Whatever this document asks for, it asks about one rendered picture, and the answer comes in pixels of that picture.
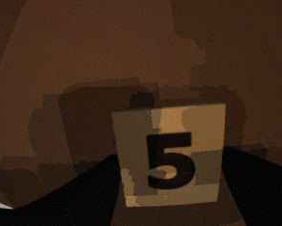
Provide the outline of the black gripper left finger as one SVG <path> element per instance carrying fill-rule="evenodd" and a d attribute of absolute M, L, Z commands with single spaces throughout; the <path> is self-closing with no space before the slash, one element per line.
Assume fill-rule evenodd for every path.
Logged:
<path fill-rule="evenodd" d="M 18 209 L 0 209 L 0 226 L 110 226 L 122 171 L 110 155 L 83 174 Z"/>

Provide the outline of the tan square tile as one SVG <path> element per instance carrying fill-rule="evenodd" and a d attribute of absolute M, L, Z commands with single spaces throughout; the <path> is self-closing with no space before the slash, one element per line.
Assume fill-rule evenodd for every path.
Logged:
<path fill-rule="evenodd" d="M 217 201 L 223 101 L 111 110 L 127 207 Z"/>

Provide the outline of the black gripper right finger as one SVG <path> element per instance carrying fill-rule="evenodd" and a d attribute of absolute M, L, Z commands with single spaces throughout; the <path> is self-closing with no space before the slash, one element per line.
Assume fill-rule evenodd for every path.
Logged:
<path fill-rule="evenodd" d="M 282 226 L 282 166 L 223 147 L 221 168 L 246 226 Z"/>

